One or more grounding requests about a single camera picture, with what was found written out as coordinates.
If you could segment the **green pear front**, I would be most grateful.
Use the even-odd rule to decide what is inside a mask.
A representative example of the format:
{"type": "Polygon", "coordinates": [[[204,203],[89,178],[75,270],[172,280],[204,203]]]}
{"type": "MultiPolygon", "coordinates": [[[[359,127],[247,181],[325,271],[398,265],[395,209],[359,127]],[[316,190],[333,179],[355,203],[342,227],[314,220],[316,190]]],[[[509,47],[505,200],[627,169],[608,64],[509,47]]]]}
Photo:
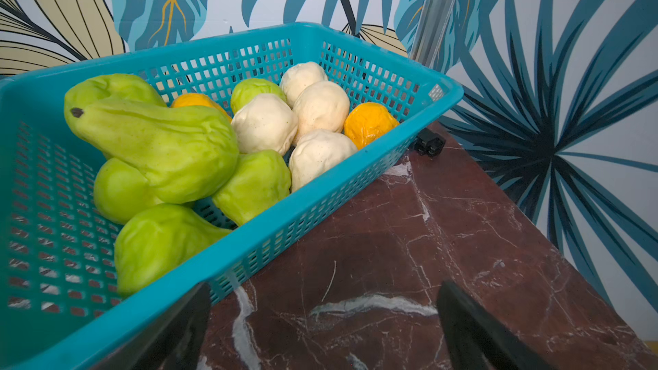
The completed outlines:
{"type": "Polygon", "coordinates": [[[132,296],[231,233],[180,205],[137,213],[115,241],[119,296],[132,296]]]}

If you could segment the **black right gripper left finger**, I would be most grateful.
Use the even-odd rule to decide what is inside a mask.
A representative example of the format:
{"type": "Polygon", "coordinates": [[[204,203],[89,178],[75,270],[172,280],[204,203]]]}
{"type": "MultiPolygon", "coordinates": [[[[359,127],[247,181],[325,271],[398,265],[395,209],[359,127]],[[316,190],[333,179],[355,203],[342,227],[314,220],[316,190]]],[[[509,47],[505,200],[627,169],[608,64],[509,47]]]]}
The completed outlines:
{"type": "Polygon", "coordinates": [[[195,369],[207,331],[211,287],[197,284],[97,369],[195,369]]]}

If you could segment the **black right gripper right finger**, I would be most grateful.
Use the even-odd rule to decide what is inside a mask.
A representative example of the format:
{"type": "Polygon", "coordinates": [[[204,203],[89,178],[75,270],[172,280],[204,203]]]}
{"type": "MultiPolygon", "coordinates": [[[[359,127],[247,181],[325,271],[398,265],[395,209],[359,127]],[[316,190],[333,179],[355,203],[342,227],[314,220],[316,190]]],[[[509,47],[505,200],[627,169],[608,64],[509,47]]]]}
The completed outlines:
{"type": "Polygon", "coordinates": [[[441,284],[436,305],[453,368],[553,368],[452,280],[441,284]]]}

